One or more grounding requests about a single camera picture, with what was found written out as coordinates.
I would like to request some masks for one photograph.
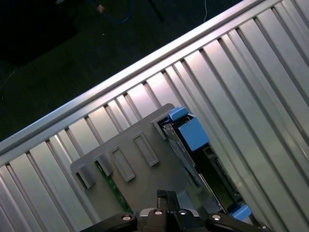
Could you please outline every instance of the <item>white wire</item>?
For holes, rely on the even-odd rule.
[[[6,84],[6,82],[13,76],[13,74],[16,72],[17,67],[15,67],[15,69],[13,70],[13,72],[8,76],[8,78],[5,79],[5,81],[3,82],[3,84],[0,86],[0,90],[4,87],[4,85]]]
[[[206,22],[207,15],[208,15],[208,11],[207,11],[207,0],[205,0],[205,17],[204,17],[203,23]]]

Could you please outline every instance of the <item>green circuit board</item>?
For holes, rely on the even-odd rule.
[[[133,213],[131,207],[129,206],[129,204],[126,202],[126,199],[124,198],[124,196],[122,195],[122,193],[120,192],[119,188],[117,187],[117,185],[115,184],[115,182],[113,181],[111,176],[107,176],[105,174],[105,172],[103,171],[101,165],[99,164],[99,162],[96,161],[96,166],[98,167],[98,169],[100,170],[102,176],[104,177],[104,179],[106,180],[108,186],[110,187],[110,189],[112,190],[115,198],[117,199],[118,203],[121,205],[122,209],[127,212],[127,213]]]

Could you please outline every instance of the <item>blue latch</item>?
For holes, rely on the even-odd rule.
[[[169,119],[171,121],[176,121],[177,119],[184,117],[188,114],[188,110],[183,107],[176,107],[169,112]]]
[[[236,212],[232,213],[232,216],[236,218],[237,220],[243,221],[247,217],[251,215],[251,209],[244,204],[240,209],[238,209]]]
[[[204,128],[196,117],[183,124],[178,129],[191,151],[195,151],[209,142],[209,138],[205,133]]]

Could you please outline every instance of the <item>corrugated metal panel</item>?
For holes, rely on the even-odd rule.
[[[307,0],[245,0],[183,36],[177,52],[166,57],[162,50],[164,59],[126,82],[113,80],[140,64],[55,111],[53,120],[23,130],[16,147],[14,137],[2,142],[3,229],[78,231],[98,221],[70,174],[71,162],[172,103],[199,118],[259,220],[280,232],[308,231],[308,12]],[[103,204],[111,209],[99,212],[104,217],[119,210],[112,199]]]

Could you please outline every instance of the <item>blue cable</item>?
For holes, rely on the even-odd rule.
[[[103,18],[107,19],[108,21],[110,21],[110,22],[112,22],[112,23],[124,23],[124,22],[127,22],[127,20],[131,17],[132,12],[133,12],[133,3],[132,3],[132,0],[127,0],[127,1],[128,1],[128,3],[129,3],[129,13],[128,13],[128,15],[127,15],[126,18],[124,18],[124,19],[122,19],[122,20],[117,20],[117,19],[114,19],[114,18],[108,16],[108,15],[105,14],[105,13],[100,13],[100,15],[101,15]],[[98,4],[96,4],[96,3],[94,2],[94,0],[88,0],[88,2],[90,2],[90,4],[91,4],[95,9],[98,7]]]

